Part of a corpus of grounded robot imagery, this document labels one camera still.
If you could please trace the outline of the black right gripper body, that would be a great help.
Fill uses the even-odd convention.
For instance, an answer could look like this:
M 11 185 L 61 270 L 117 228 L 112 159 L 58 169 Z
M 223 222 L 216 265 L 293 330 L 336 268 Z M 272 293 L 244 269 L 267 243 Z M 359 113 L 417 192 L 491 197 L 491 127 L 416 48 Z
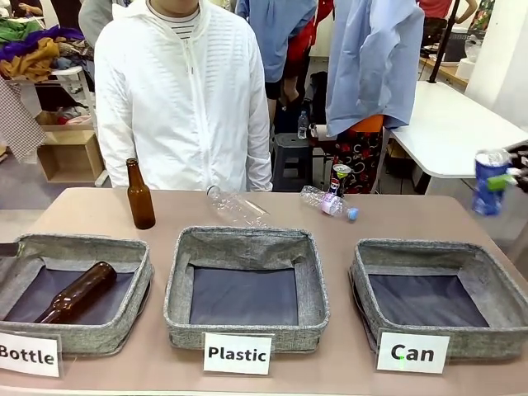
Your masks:
M 527 167 L 527 155 L 528 155 L 528 146 L 527 143 L 524 143 L 525 145 L 525 157 L 521 159 L 521 162 L 511 162 L 510 167 L 516 167 L 521 169 L 521 177 L 518 178 L 518 184 L 517 186 L 527 186 L 527 175 L 528 175 L 528 167 Z

